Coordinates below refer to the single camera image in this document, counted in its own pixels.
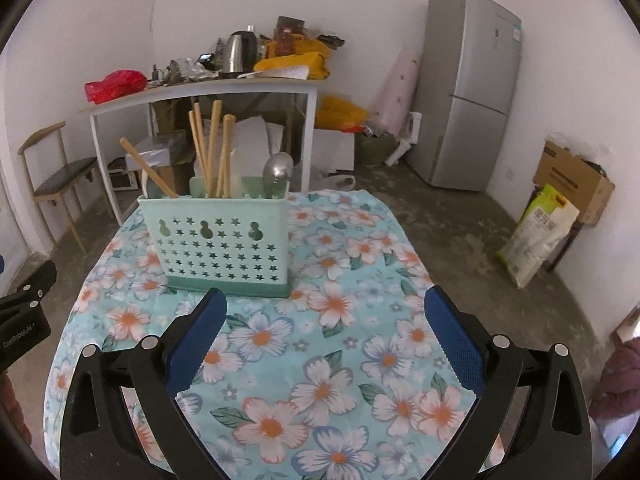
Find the wooden chopstick five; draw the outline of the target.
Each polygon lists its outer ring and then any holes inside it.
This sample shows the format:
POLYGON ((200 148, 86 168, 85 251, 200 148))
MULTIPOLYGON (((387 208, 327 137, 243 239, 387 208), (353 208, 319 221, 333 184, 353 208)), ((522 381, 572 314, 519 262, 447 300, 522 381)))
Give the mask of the wooden chopstick five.
POLYGON ((123 136, 119 144, 132 157, 132 159, 142 168, 148 177, 170 198, 178 198, 179 195, 160 175, 142 158, 134 146, 123 136))

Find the steel electric kettle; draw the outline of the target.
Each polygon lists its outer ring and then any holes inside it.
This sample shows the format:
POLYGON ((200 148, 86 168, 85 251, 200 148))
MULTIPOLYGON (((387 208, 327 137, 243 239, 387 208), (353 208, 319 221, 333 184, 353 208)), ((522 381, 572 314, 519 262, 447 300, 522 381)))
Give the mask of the steel electric kettle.
POLYGON ((221 75, 236 77, 250 73, 257 63, 257 37, 254 26, 234 32, 224 47, 221 75))

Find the floral blue tablecloth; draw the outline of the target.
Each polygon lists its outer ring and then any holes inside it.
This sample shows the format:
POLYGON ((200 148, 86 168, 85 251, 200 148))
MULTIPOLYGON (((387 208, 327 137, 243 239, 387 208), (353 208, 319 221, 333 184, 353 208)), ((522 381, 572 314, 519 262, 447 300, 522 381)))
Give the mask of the floral blue tablecloth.
MULTIPOLYGON (((419 479, 476 397, 425 318, 433 282, 368 192, 288 200, 291 295, 229 298, 230 320, 176 401, 229 477, 419 479)), ((55 469, 81 349, 133 347, 201 296, 167 288, 135 212, 88 273, 52 361, 43 439, 55 469)))

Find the wooden chopstick three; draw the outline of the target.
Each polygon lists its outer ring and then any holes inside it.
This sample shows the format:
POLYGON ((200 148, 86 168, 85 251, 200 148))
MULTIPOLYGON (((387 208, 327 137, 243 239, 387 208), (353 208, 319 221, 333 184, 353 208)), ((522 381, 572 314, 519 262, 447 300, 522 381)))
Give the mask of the wooden chopstick three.
POLYGON ((203 130, 203 121, 201 113, 201 105, 199 102, 195 102, 193 105, 193 122, 195 129, 196 154, 198 155, 198 163, 201 166, 201 173, 205 184, 205 195, 209 196, 209 172, 206 158, 206 145, 203 130))

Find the white side table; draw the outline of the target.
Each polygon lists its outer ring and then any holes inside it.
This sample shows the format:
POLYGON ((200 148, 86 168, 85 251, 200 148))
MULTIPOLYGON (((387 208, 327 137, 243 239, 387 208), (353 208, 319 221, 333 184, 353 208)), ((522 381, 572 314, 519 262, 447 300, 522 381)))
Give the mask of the white side table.
POLYGON ((108 174, 107 163, 100 141, 100 128, 98 117, 103 114, 124 110, 129 107, 144 106, 146 113, 146 125, 149 136, 154 134, 152 119, 152 104, 160 101, 168 101, 182 98, 199 98, 200 96, 226 96, 227 94, 295 94, 306 96, 306 108, 304 109, 305 123, 300 146, 300 192, 307 193, 310 187, 312 144, 314 144, 314 118, 318 104, 321 81, 291 79, 291 78, 235 78, 235 79, 209 79, 188 84, 176 84, 175 86, 163 86, 150 90, 143 90, 129 96, 108 101, 103 104, 91 105, 88 108, 91 136, 98 160, 99 170, 104 184, 104 190, 111 205, 114 218, 119 226, 124 223, 128 214, 134 210, 130 206, 126 214, 122 213, 111 178, 108 174))

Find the wooden chopstick four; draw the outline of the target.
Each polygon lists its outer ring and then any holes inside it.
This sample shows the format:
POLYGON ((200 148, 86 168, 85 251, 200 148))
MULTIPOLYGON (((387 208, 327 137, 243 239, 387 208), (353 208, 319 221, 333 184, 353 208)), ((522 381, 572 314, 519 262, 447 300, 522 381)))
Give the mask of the wooden chopstick four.
POLYGON ((196 116, 195 110, 190 110, 189 120, 193 136, 196 161, 198 162, 198 166, 200 167, 200 176, 202 177, 203 182, 207 183, 206 163, 203 155, 204 136, 201 132, 201 123, 198 121, 198 116, 196 116))

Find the clear plastic bag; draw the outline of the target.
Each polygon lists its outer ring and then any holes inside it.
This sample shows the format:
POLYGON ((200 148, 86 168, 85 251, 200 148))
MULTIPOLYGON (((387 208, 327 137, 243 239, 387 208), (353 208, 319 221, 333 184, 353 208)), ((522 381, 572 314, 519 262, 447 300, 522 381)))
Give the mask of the clear plastic bag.
POLYGON ((317 171, 311 174, 309 189, 312 192, 351 191, 355 185, 356 179, 352 174, 326 174, 323 171, 317 171))

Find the red plastic bag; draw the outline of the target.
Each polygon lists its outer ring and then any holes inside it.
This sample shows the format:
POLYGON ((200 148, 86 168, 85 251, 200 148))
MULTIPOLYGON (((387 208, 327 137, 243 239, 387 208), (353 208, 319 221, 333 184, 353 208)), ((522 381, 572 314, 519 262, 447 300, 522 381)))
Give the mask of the red plastic bag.
POLYGON ((144 90, 147 81, 137 70, 115 70, 100 81, 87 82, 85 94, 89 102, 103 104, 144 90))

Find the wooden chopstick two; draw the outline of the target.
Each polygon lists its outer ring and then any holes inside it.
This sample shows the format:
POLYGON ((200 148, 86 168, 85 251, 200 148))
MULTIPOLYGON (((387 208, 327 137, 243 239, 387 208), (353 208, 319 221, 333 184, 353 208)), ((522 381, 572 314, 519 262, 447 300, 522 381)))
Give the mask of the wooden chopstick two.
POLYGON ((231 150, 234 124, 235 117, 233 115, 227 114, 224 116, 216 188, 216 196, 218 198, 229 198, 231 196, 231 150))

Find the pink rolled mat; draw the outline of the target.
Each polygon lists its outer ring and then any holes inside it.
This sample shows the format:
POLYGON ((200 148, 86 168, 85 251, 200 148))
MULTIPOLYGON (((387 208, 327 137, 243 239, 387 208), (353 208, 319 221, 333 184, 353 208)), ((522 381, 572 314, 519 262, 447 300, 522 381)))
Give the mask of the pink rolled mat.
POLYGON ((405 125, 420 67, 420 56, 403 47, 385 76, 369 108, 369 117, 387 133, 397 136, 405 125))

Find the steel spoon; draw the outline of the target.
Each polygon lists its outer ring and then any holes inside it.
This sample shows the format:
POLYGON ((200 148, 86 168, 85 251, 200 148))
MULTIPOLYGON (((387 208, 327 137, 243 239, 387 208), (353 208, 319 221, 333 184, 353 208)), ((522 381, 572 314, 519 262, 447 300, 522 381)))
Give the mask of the steel spoon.
POLYGON ((265 198, 282 196, 288 188, 293 172, 294 162, 292 157, 285 152, 273 154, 267 160, 262 170, 262 186, 265 198))

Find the mint green utensil caddy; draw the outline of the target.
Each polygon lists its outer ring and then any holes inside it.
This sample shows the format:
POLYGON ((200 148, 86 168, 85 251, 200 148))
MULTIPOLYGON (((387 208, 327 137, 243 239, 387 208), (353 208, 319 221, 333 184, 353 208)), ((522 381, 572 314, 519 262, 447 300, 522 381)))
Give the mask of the mint green utensil caddy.
POLYGON ((138 199, 167 286, 284 298, 288 272, 288 185, 265 196, 262 178, 241 180, 237 198, 138 199))

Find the cardboard box under table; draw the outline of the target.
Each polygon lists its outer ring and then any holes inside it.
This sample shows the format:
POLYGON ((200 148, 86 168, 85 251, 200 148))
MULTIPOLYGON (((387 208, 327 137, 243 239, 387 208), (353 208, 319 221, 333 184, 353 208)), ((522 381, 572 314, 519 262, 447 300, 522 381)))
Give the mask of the cardboard box under table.
POLYGON ((194 177, 194 162, 194 151, 187 150, 171 165, 157 167, 156 171, 178 195, 189 195, 190 180, 194 177))

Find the yellow bag under table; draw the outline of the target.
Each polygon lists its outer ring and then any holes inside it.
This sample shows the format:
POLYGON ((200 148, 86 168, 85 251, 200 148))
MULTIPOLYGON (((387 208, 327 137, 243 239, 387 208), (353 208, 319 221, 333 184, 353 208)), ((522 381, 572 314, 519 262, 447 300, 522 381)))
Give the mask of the yellow bag under table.
POLYGON ((352 131, 368 118, 368 112, 349 99, 329 94, 322 96, 314 126, 318 129, 352 131))

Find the cardboard box by wall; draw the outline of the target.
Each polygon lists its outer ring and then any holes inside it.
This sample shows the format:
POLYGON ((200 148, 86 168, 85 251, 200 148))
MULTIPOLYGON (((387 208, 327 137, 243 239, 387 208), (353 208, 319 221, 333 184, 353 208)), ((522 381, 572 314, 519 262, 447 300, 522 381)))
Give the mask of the cardboard box by wall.
POLYGON ((560 192, 579 210, 577 221, 586 226, 599 223, 615 190, 615 184, 595 166, 553 141, 544 144, 533 182, 560 192))

